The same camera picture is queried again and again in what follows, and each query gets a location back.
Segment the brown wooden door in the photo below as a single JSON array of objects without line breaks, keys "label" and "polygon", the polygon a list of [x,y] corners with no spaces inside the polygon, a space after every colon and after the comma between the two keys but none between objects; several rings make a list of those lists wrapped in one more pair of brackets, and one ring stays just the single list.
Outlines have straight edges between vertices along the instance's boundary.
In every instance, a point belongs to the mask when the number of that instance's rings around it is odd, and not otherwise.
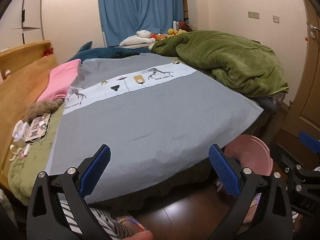
[{"label": "brown wooden door", "polygon": [[304,131],[319,139],[319,32],[316,38],[310,36],[310,25],[319,28],[319,16],[309,0],[304,0],[306,8],[307,50],[306,61],[300,85],[281,129],[298,136]]}]

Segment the striped cloth under blanket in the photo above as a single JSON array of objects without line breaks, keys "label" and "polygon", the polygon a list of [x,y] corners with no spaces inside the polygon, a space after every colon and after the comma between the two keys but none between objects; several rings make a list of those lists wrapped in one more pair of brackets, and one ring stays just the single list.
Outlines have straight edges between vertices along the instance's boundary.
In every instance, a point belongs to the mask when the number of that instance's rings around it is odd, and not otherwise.
[{"label": "striped cloth under blanket", "polygon": [[281,105],[284,98],[285,98],[286,92],[281,91],[274,93],[272,95],[268,95],[267,97],[272,101],[273,105]]}]

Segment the striped trouser leg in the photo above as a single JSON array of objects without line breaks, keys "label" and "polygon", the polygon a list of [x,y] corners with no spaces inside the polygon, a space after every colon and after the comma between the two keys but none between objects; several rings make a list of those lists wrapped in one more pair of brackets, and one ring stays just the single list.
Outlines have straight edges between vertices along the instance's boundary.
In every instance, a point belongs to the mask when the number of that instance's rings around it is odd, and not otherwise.
[{"label": "striped trouser leg", "polygon": [[113,219],[109,212],[87,206],[78,193],[74,199],[52,200],[53,221],[50,227],[40,232],[40,239],[125,239],[133,234],[127,227]]}]

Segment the green fleece blanket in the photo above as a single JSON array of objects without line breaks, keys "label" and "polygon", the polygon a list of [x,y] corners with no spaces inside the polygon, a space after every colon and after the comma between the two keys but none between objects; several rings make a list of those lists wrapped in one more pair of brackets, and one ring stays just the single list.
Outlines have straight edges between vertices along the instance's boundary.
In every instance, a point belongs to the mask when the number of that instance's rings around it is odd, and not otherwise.
[{"label": "green fleece blanket", "polygon": [[157,41],[152,53],[178,57],[249,98],[287,92],[275,52],[258,42],[220,31],[196,30]]}]

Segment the brown teddy bear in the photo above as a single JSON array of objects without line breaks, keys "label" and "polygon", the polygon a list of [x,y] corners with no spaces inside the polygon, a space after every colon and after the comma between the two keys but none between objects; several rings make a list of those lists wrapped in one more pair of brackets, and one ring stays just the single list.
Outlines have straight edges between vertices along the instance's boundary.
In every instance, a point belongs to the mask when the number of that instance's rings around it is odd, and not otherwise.
[{"label": "brown teddy bear", "polygon": [[63,99],[55,99],[53,101],[41,100],[39,102],[33,103],[32,105],[29,105],[27,107],[22,121],[30,124],[37,117],[52,114],[60,108],[63,102]]}]

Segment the pink folded cloth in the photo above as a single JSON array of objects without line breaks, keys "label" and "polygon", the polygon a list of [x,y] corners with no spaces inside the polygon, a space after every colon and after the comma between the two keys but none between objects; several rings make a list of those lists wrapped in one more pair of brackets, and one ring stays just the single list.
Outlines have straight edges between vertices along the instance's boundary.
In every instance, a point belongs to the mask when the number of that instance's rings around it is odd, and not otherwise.
[{"label": "pink folded cloth", "polygon": [[37,102],[42,100],[54,101],[65,99],[69,87],[78,76],[80,59],[75,59],[54,68],[49,75],[49,83],[44,92],[38,97]]}]

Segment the wooden headboard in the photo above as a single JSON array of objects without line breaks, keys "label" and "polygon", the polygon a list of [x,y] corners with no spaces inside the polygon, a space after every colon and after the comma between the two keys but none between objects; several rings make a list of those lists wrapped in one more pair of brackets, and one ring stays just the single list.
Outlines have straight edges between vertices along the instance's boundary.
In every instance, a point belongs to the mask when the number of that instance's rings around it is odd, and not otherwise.
[{"label": "wooden headboard", "polygon": [[1,77],[6,70],[10,76],[1,82],[1,188],[8,184],[9,146],[16,123],[29,105],[46,89],[50,71],[57,59],[49,40],[24,44],[1,52]]}]

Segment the dark teal shark plush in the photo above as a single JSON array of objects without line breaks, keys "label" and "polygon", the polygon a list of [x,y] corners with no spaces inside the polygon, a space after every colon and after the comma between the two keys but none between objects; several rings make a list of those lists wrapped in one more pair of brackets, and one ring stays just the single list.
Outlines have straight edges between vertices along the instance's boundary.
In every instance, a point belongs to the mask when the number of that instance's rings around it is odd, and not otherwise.
[{"label": "dark teal shark plush", "polygon": [[125,57],[139,55],[141,53],[149,53],[148,48],[121,48],[121,47],[103,47],[92,48],[92,41],[84,44],[79,51],[70,59],[73,61],[80,59],[81,62],[86,59],[123,59]]}]

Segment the yellow plush toys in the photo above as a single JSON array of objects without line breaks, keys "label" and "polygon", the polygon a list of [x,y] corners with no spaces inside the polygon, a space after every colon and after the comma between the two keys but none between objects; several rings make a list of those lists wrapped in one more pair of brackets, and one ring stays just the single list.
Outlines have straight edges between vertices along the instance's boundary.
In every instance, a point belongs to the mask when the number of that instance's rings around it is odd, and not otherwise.
[{"label": "yellow plush toys", "polygon": [[165,38],[173,37],[180,35],[182,33],[187,33],[194,31],[194,28],[185,21],[173,22],[173,28],[168,29],[166,34],[151,34],[151,38],[154,38],[156,41],[163,40]]}]

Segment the white pillow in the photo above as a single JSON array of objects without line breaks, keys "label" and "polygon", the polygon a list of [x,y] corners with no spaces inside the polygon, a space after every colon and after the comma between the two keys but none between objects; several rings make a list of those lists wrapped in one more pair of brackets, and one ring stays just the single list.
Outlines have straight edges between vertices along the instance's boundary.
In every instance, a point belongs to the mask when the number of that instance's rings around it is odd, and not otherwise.
[{"label": "white pillow", "polygon": [[152,33],[150,31],[140,30],[136,32],[136,35],[125,38],[119,45],[123,47],[153,42],[156,42],[156,39],[152,37]]}]

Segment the white wardrobe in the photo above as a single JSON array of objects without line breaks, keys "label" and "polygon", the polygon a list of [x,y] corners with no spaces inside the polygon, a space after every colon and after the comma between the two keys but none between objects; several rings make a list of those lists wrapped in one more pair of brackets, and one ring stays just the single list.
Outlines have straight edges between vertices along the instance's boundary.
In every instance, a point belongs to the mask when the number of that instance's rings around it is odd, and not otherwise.
[{"label": "white wardrobe", "polygon": [[1,50],[44,40],[42,0],[12,0],[1,18]]}]

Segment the blue curtain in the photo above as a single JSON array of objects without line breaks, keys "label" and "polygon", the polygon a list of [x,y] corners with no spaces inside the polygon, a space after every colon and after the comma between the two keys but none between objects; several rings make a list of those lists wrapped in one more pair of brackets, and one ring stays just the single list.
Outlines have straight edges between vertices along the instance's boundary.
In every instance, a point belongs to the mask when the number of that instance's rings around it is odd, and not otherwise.
[{"label": "blue curtain", "polygon": [[98,0],[106,45],[114,47],[137,31],[166,33],[183,20],[183,0]]}]

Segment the single wall socket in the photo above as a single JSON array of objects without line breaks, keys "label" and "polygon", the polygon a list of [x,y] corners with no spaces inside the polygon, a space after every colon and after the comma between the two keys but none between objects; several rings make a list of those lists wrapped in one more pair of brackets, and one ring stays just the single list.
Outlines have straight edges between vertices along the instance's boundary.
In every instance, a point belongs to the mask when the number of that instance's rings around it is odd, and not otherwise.
[{"label": "single wall socket", "polygon": [[279,16],[273,15],[273,22],[274,22],[274,23],[279,23],[279,22],[280,22]]}]

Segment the double wall switch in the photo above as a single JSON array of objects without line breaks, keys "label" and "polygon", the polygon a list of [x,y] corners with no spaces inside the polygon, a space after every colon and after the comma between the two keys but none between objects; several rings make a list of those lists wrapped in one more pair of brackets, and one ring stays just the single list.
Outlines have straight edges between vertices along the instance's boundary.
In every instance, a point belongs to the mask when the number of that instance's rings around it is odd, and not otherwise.
[{"label": "double wall switch", "polygon": [[249,18],[254,18],[254,19],[259,19],[260,18],[260,14],[258,12],[252,12],[252,11],[249,11],[248,12],[248,17]]}]

